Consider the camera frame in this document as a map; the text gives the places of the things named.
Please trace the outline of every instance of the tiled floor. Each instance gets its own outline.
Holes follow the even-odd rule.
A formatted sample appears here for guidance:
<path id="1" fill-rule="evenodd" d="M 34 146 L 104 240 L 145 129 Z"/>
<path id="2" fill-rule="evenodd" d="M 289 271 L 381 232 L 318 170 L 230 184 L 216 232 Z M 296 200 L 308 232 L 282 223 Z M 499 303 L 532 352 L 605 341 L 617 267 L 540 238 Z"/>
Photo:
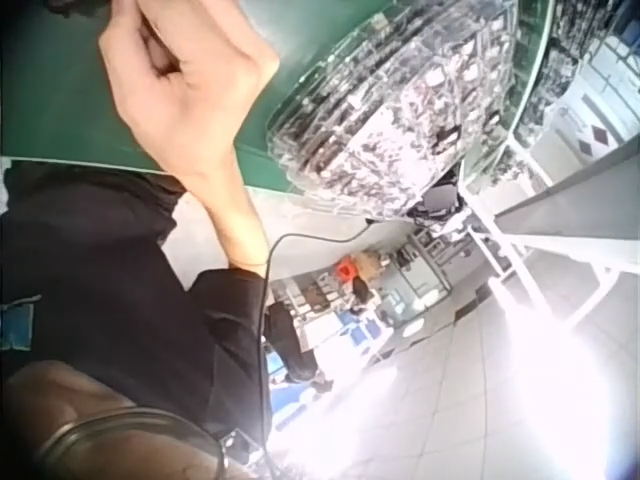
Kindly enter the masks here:
<path id="1" fill-rule="evenodd" d="M 589 268 L 568 259 L 536 255 L 531 268 L 545 293 L 553 298 L 556 311 L 570 312 L 595 288 Z M 510 282 L 510 287 L 518 292 L 517 282 Z M 638 287 L 638 278 L 622 277 L 574 331 L 595 359 L 609 394 L 607 478 L 611 480 L 624 478 L 625 467 L 639 453 Z M 544 405 L 560 425 L 577 418 L 575 412 L 581 412 L 589 399 L 579 397 L 581 401 L 567 405 L 560 391 L 576 379 L 561 378 L 558 391 L 534 392 L 538 403 L 527 402 L 524 392 L 532 390 L 523 387 L 523 379 L 531 372 L 523 371 L 514 360 L 516 346 L 512 345 L 505 314 L 492 297 L 454 325 L 456 306 L 466 303 L 466 297 L 457 292 L 429 313 L 419 333 L 395 339 L 389 347 L 393 354 L 370 367 L 351 395 L 333 410 L 341 421 L 332 434 L 319 440 L 308 432 L 318 455 L 325 452 L 326 462 L 333 457 L 326 455 L 323 441 L 333 449 L 351 452 L 347 460 L 343 456 L 344 468 L 333 478 L 599 478 L 587 477 L 584 472 L 572 475 L 574 471 L 565 468 L 568 464 L 564 460 L 573 458 L 568 455 L 575 453 L 571 450 L 574 445 L 559 450 L 563 444 L 556 441 L 566 440 L 568 434 L 547 437 L 544 428 L 549 422 L 540 423 L 544 419 L 534 415 Z M 416 343 L 420 337 L 428 338 Z M 543 339 L 536 347 L 541 365 L 551 353 L 549 345 L 554 344 L 549 340 L 547 344 Z M 531 371 L 542 371 L 536 368 Z M 552 366 L 546 375 L 554 377 L 554 370 Z M 575 437 L 580 441 L 589 435 L 585 425 L 576 425 L 582 429 Z M 341 443 L 346 438 L 350 439 L 348 448 Z M 579 458 L 586 462 L 589 457 Z"/>

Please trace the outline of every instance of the black shirt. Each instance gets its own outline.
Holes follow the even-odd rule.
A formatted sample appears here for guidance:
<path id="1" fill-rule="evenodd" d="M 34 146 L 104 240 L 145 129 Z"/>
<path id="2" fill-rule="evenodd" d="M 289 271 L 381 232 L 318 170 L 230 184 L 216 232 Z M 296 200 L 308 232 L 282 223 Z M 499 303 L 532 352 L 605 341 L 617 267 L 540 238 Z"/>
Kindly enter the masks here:
<path id="1" fill-rule="evenodd" d="M 92 185 L 35 195 L 2 216 L 2 304 L 38 296 L 30 351 L 2 354 L 3 382 L 57 360 L 140 406 L 212 433 L 261 440 L 257 328 L 264 279 L 202 272 L 185 291 L 139 198 Z"/>

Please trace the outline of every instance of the black cable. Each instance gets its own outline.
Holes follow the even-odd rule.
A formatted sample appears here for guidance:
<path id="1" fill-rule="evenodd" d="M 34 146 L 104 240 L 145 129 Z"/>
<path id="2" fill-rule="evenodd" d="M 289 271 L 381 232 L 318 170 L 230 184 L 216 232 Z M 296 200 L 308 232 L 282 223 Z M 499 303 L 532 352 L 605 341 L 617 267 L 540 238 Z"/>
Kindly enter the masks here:
<path id="1" fill-rule="evenodd" d="M 372 224 L 373 224 L 372 222 L 367 222 L 366 227 L 364 227 L 355 235 L 345 239 L 320 237 L 317 235 L 307 235 L 305 233 L 285 233 L 280 238 L 278 238 L 275 241 L 275 243 L 271 246 L 271 249 L 269 250 L 269 256 L 267 257 L 267 271 L 264 275 L 264 287 L 262 289 L 262 298 L 260 299 L 260 318 L 258 318 L 258 341 L 257 341 L 258 388 L 260 389 L 260 410 L 262 411 L 263 415 L 265 412 L 265 405 L 267 403 L 266 396 L 269 394 L 269 389 L 263 388 L 263 382 L 264 382 L 263 375 L 266 367 L 265 367 L 265 355 L 263 355 L 263 352 L 262 352 L 262 332 L 264 330 L 264 314 L 266 309 L 265 303 L 267 301 L 267 290 L 269 288 L 269 274 L 271 273 L 271 260 L 273 259 L 273 254 L 276 251 L 276 248 L 278 248 L 278 246 L 283 242 L 283 240 L 286 240 L 287 238 L 306 238 L 308 240 L 318 240 L 318 241 L 327 242 L 327 243 L 350 243 L 360 238 L 367 230 L 371 228 Z M 277 473 L 278 467 L 275 465 L 274 461 L 272 460 L 267 450 L 267 437 L 269 435 L 269 432 L 267 432 L 266 422 L 264 421 L 264 418 L 262 420 L 261 433 L 262 433 L 262 449 L 264 450 L 265 462 L 267 464 L 267 468 L 269 469 L 269 473 L 271 475 L 272 480 L 276 480 L 279 478 L 279 475 Z"/>

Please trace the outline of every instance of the green counter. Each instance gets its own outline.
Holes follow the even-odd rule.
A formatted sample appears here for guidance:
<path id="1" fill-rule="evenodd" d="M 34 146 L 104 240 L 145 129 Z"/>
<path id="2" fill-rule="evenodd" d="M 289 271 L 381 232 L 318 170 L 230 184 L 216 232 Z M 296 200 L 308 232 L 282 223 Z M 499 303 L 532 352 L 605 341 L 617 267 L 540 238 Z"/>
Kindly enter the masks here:
<path id="1" fill-rule="evenodd" d="M 236 142 L 245 183 L 294 187 L 267 155 L 265 124 L 298 79 L 390 0 L 244 0 L 257 29 L 281 56 L 281 68 L 254 106 Z M 25 9 L 2 39 L 2 155 L 9 158 L 154 171 L 114 111 L 97 37 L 108 11 L 65 19 L 42 6 Z"/>

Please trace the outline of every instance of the black pants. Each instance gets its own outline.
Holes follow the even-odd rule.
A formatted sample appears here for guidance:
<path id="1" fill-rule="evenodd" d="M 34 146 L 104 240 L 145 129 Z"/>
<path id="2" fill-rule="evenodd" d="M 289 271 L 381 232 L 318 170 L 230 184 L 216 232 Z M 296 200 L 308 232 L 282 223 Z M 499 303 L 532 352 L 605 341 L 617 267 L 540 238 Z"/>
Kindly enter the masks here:
<path id="1" fill-rule="evenodd" d="M 82 231 L 83 241 L 91 240 L 87 238 L 91 236 L 96 241 L 109 242 L 151 235 L 163 242 L 176 226 L 173 210 L 185 193 L 182 185 L 170 176 L 51 163 L 14 162 L 4 180 L 10 209 L 23 210 L 21 217 L 29 221 L 71 222 L 74 230 Z M 64 187 L 74 184 L 107 187 L 117 193 L 117 203 L 108 193 L 101 195 L 92 190 L 83 195 L 76 189 L 67 194 L 73 196 L 73 202 L 65 203 L 67 208 L 75 203 L 73 211 L 58 211 L 57 215 L 48 212 L 47 218 L 41 218 L 42 214 L 31 208 L 30 198 L 34 194 L 60 189 L 62 200 Z M 142 201 L 127 202 L 127 198 Z M 128 215 L 122 215 L 122 207 Z"/>
<path id="2" fill-rule="evenodd" d="M 2 222 L 23 222 L 19 229 L 25 233 L 21 243 L 32 250 L 36 243 L 42 245 L 37 236 L 26 234 L 32 223 L 65 224 L 65 229 L 52 231 L 64 231 L 67 242 L 83 245 L 112 244 L 135 237 L 151 237 L 162 243 L 176 226 L 172 214 L 185 192 L 170 176 L 37 162 L 15 162 L 5 173 L 5 185 L 8 205 L 15 215 L 3 216 Z M 83 185 L 107 188 L 83 191 Z M 51 190 L 51 201 L 60 205 L 49 209 L 46 216 L 32 202 L 44 190 Z M 55 244 L 56 240 L 52 238 L 51 242 Z M 39 265 L 33 265 L 24 271 L 32 276 L 38 269 Z M 317 361 L 313 352 L 302 352 L 293 318 L 285 305 L 278 302 L 270 306 L 265 320 L 264 336 L 282 359 L 291 379 L 311 380 L 318 371 Z"/>
<path id="3" fill-rule="evenodd" d="M 288 381 L 305 383 L 313 380 L 319 368 L 316 356 L 313 350 L 302 351 L 293 317 L 284 303 L 269 306 L 263 333 L 287 369 Z"/>

